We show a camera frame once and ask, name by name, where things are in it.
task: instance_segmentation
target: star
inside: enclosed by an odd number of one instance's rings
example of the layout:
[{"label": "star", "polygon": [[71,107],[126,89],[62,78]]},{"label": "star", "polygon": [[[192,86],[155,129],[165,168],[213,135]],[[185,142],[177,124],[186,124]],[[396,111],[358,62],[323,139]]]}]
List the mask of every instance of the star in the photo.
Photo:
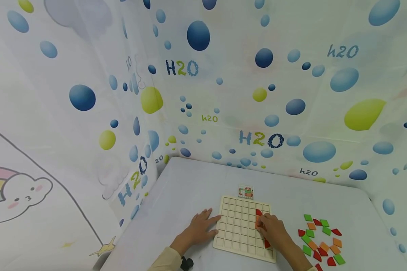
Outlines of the star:
[{"label": "star", "polygon": [[114,242],[115,238],[116,238],[116,236],[112,238],[112,240],[110,241],[110,243],[108,243],[107,245],[102,245],[101,248],[100,248],[100,250],[95,251],[94,253],[90,254],[89,256],[98,254],[98,257],[99,257],[99,256],[100,256],[101,254],[103,254],[104,252],[112,251],[113,248],[115,248],[115,245],[113,245],[113,242]]}]

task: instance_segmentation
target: cartoon cloud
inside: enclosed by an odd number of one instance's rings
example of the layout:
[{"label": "cartoon cloud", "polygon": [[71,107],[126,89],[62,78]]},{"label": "cartoon cloud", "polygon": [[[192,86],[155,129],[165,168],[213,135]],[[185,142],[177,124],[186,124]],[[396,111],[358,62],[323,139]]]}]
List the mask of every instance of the cartoon cloud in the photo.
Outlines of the cartoon cloud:
[{"label": "cartoon cloud", "polygon": [[0,223],[17,218],[39,204],[52,188],[49,179],[35,180],[27,174],[0,167]]}]

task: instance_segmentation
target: orange tile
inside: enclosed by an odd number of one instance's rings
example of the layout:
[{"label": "orange tile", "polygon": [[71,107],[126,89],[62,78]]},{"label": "orange tile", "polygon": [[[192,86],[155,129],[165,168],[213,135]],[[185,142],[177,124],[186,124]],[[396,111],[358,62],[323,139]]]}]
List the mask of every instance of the orange tile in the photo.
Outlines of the orange tile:
[{"label": "orange tile", "polygon": [[339,249],[337,246],[335,246],[335,245],[332,245],[332,246],[330,247],[330,249],[333,251],[333,253],[334,253],[335,255],[338,255],[338,254],[341,253],[340,249]]},{"label": "orange tile", "polygon": [[309,227],[309,229],[312,230],[312,231],[316,231],[316,230],[317,230],[317,227],[316,227],[315,224],[312,223],[312,222],[309,222],[309,223],[308,223],[308,227]]},{"label": "orange tile", "polygon": [[333,245],[338,246],[338,247],[342,247],[342,241],[337,239],[337,238],[333,238]]},{"label": "orange tile", "polygon": [[329,246],[324,242],[320,243],[320,248],[324,249],[324,251],[326,251],[326,252],[328,252],[330,249]]}]

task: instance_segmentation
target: blue bubble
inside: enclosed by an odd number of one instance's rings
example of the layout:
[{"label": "blue bubble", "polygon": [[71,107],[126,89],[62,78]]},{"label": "blue bubble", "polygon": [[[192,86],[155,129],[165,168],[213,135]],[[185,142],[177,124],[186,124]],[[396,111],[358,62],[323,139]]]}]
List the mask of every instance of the blue bubble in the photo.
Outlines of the blue bubble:
[{"label": "blue bubble", "polygon": [[80,111],[87,111],[95,105],[95,93],[85,85],[75,85],[69,90],[69,100]]},{"label": "blue bubble", "polygon": [[261,156],[264,158],[270,158],[273,156],[273,151],[271,149],[263,149],[261,151]]},{"label": "blue bubble", "polygon": [[265,125],[268,127],[274,127],[279,123],[279,117],[277,115],[268,115],[264,120]]},{"label": "blue bubble", "polygon": [[156,25],[152,25],[152,31],[154,31],[155,37],[158,37],[158,27]]},{"label": "blue bubble", "polygon": [[325,70],[326,70],[326,68],[324,68],[324,65],[314,66],[312,69],[312,76],[320,77],[321,75],[323,75]]},{"label": "blue bubble", "polygon": [[311,67],[311,63],[310,63],[310,62],[305,62],[305,63],[303,63],[303,65],[301,66],[301,68],[303,69],[303,71],[307,71],[310,67]]},{"label": "blue bubble", "polygon": [[313,163],[329,161],[336,153],[337,149],[330,142],[312,142],[303,149],[303,156]]},{"label": "blue bubble", "polygon": [[143,5],[145,5],[147,9],[150,9],[150,0],[143,0]]},{"label": "blue bubble", "polygon": [[392,215],[395,212],[395,205],[390,199],[383,200],[383,211],[388,214]]},{"label": "blue bubble", "polygon": [[262,48],[255,56],[255,63],[260,68],[267,68],[273,62],[273,52],[268,48]]},{"label": "blue bubble", "polygon": [[288,146],[297,147],[298,145],[300,145],[301,139],[300,139],[299,136],[290,136],[286,140],[286,143],[287,143]]},{"label": "blue bubble", "polygon": [[181,134],[188,134],[188,128],[185,125],[178,126],[178,130],[181,132]]},{"label": "blue bubble", "polygon": [[367,178],[367,174],[364,170],[355,169],[354,171],[350,172],[350,175],[348,177],[353,180],[363,181]]},{"label": "blue bubble", "polygon": [[250,166],[251,161],[250,161],[250,159],[247,159],[247,158],[241,158],[240,163],[242,163],[243,166]]},{"label": "blue bubble", "polygon": [[54,59],[55,57],[57,57],[56,46],[54,46],[54,44],[52,44],[51,42],[44,40],[40,43],[40,47],[41,47],[41,52],[46,57],[49,57],[50,59]]},{"label": "blue bubble", "polygon": [[202,3],[203,7],[210,11],[216,6],[217,0],[202,0]]},{"label": "blue bubble", "polygon": [[139,156],[138,156],[138,154],[137,154],[137,146],[136,146],[136,145],[134,145],[134,146],[131,147],[130,153],[129,153],[129,157],[130,157],[130,160],[131,160],[132,162],[136,162],[137,159],[139,158]]},{"label": "blue bubble", "polygon": [[118,122],[117,120],[112,120],[112,121],[110,122],[110,126],[111,126],[112,128],[116,128],[118,125],[119,125],[119,122]]},{"label": "blue bubble", "polygon": [[337,71],[330,80],[330,88],[336,92],[343,92],[352,88],[359,79],[359,72],[355,68],[345,68]]},{"label": "blue bubble", "polygon": [[159,23],[164,23],[166,21],[166,14],[162,9],[159,9],[157,10],[157,12],[155,12],[155,17],[157,18],[157,21]]},{"label": "blue bubble", "polygon": [[134,218],[134,216],[137,214],[137,211],[139,210],[139,206],[136,205],[136,207],[134,207],[133,211],[131,212],[131,220]]},{"label": "blue bubble", "polygon": [[187,29],[187,41],[196,51],[205,50],[210,44],[210,31],[202,21],[194,21]]},{"label": "blue bubble", "polygon": [[369,23],[381,26],[390,21],[398,12],[400,0],[380,0],[369,12]]},{"label": "blue bubble", "polygon": [[152,131],[152,130],[148,131],[148,136],[149,136],[150,148],[152,149],[152,152],[154,152],[158,148],[158,144],[160,143],[160,138],[158,137],[157,132]]},{"label": "blue bubble", "polygon": [[264,6],[265,0],[255,0],[255,8],[261,9]]},{"label": "blue bubble", "polygon": [[170,50],[170,48],[172,48],[172,44],[170,43],[170,41],[166,40],[164,42],[164,48],[166,48],[167,50]]},{"label": "blue bubble", "polygon": [[393,151],[393,145],[389,142],[377,142],[372,150],[378,154],[390,154]]},{"label": "blue bubble", "polygon": [[290,115],[301,114],[306,108],[306,103],[301,99],[290,100],[285,107],[286,113]]},{"label": "blue bubble", "polygon": [[152,74],[155,74],[157,72],[157,69],[155,69],[154,65],[149,65],[148,71]]},{"label": "blue bubble", "polygon": [[261,26],[266,27],[268,24],[270,23],[270,16],[265,14],[262,18],[261,18]]},{"label": "blue bubble", "polygon": [[116,77],[114,75],[109,76],[109,84],[110,84],[110,88],[112,88],[113,90],[118,88],[118,80],[116,79]]},{"label": "blue bubble", "polygon": [[149,145],[145,146],[145,156],[146,156],[146,158],[150,158],[150,146]]},{"label": "blue bubble", "polygon": [[8,21],[16,31],[21,33],[29,31],[29,23],[27,23],[23,15],[16,11],[8,11]]},{"label": "blue bubble", "polygon": [[211,156],[212,156],[214,159],[217,159],[217,160],[222,159],[222,155],[221,155],[218,151],[213,151],[213,153],[211,154]]},{"label": "blue bubble", "polygon": [[300,51],[298,49],[292,49],[291,52],[288,53],[289,62],[294,63],[299,59],[300,59]]}]

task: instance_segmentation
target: green tile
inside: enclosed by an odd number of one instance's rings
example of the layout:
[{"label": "green tile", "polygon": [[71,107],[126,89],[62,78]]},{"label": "green tile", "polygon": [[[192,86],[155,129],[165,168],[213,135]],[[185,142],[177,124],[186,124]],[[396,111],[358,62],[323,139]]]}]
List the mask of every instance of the green tile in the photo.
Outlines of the green tile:
[{"label": "green tile", "polygon": [[323,227],[323,232],[324,232],[325,234],[327,234],[328,236],[330,236],[330,235],[332,234],[332,231],[331,231],[329,228],[327,228],[327,227]]},{"label": "green tile", "polygon": [[343,258],[340,254],[335,255],[335,256],[333,256],[333,257],[335,258],[335,260],[336,260],[336,262],[338,263],[338,265],[343,265],[343,264],[345,263],[344,258]]},{"label": "green tile", "polygon": [[306,234],[309,237],[315,238],[315,233],[313,233],[313,231],[311,231],[311,230],[306,230]]},{"label": "green tile", "polygon": [[327,222],[327,220],[325,220],[325,219],[321,219],[321,224],[322,224],[324,227],[329,227],[329,226],[330,226],[329,223]]},{"label": "green tile", "polygon": [[306,221],[313,221],[313,219],[312,219],[312,216],[311,215],[304,215],[304,219],[306,220]]},{"label": "green tile", "polygon": [[303,252],[307,256],[312,256],[312,249],[309,248],[309,246],[307,246],[307,245],[303,245]]}]

